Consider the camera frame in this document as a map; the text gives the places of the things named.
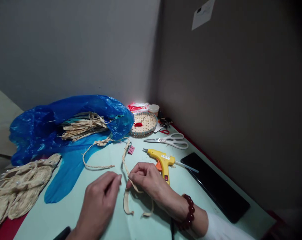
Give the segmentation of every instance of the woven bamboo tray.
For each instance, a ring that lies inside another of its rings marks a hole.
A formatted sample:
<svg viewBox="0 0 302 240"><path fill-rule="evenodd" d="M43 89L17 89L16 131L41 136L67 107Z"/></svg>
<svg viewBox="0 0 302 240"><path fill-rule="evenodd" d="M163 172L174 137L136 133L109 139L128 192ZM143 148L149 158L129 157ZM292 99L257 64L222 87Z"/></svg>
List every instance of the woven bamboo tray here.
<svg viewBox="0 0 302 240"><path fill-rule="evenodd" d="M135 123L142 123L141 127L134 127ZM134 114L134 124L130 130L133 136L145 136L155 130L158 123L158 118L153 113L141 112Z"/></svg>

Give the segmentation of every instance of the scissor blade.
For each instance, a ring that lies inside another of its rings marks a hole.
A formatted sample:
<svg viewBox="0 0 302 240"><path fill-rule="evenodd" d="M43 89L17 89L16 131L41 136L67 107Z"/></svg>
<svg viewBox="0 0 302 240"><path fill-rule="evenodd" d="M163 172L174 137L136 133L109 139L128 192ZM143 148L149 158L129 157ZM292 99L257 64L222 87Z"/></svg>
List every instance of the scissor blade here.
<svg viewBox="0 0 302 240"><path fill-rule="evenodd" d="M159 139L146 139L143 142L160 142Z"/></svg>

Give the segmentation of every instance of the small white cup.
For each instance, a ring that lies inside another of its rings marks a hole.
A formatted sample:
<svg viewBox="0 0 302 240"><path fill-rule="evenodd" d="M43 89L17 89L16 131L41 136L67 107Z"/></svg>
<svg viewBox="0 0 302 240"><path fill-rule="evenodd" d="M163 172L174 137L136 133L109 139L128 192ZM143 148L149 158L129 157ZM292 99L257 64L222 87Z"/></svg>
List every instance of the small white cup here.
<svg viewBox="0 0 302 240"><path fill-rule="evenodd" d="M154 113L156 116L158 116L159 109L160 109L159 105L152 104L152 105L149 105L148 112Z"/></svg>

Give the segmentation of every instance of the blue plastic bag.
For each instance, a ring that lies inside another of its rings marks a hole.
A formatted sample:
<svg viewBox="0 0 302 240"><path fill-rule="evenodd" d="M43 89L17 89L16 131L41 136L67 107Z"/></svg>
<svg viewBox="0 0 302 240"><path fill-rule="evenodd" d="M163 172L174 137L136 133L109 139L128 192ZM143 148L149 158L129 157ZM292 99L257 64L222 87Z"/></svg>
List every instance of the blue plastic bag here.
<svg viewBox="0 0 302 240"><path fill-rule="evenodd" d="M92 134L76 142L62 140L61 123L80 112L96 112L111 120L108 131ZM56 203L62 200L74 187L84 164L82 154L94 141L104 140L110 134L112 139L124 137L134 123L133 114L119 101L103 95L74 96L45 106L36 106L18 116L11 124L10 140L17 146L12 156L13 166L24 165L36 155L60 153L62 162L58 173L48 186L44 201ZM85 162L103 147L92 147L85 155Z"/></svg>
<svg viewBox="0 0 302 240"><path fill-rule="evenodd" d="M10 140L17 146L12 156L13 166L24 165L34 155L82 150L87 144L58 137L63 134L62 122L80 112L96 112L106 120L114 140L126 135L133 123L133 114L118 100L103 95L84 95L65 98L49 105L36 106L14 119Z"/></svg>

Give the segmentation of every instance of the hand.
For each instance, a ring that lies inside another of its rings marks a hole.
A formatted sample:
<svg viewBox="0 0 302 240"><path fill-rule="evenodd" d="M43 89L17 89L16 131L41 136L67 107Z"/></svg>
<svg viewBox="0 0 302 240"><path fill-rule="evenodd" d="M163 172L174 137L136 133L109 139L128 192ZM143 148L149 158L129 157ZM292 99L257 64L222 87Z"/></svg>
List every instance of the hand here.
<svg viewBox="0 0 302 240"><path fill-rule="evenodd" d="M173 218L184 219L188 214L188 204L186 200L173 191L154 164L144 162L137 163L128 178L134 184L141 186L157 205ZM126 188L129 189L131 186L132 183L128 181ZM172 211L171 208L175 205L185 206L185 210L179 211L177 209L177 211Z"/></svg>
<svg viewBox="0 0 302 240"><path fill-rule="evenodd" d="M121 174L106 172L87 186L80 217L67 240L101 237L113 215L121 177Z"/></svg>
<svg viewBox="0 0 302 240"><path fill-rule="evenodd" d="M178 222L186 219L189 213L189 204L185 198L177 194L163 179L156 166L152 163L139 162L128 176L134 184L139 185L157 203L157 205ZM132 186L127 182L126 188ZM206 234L209 226L208 215L205 210L193 205L195 208L194 221L188 232L199 238Z"/></svg>

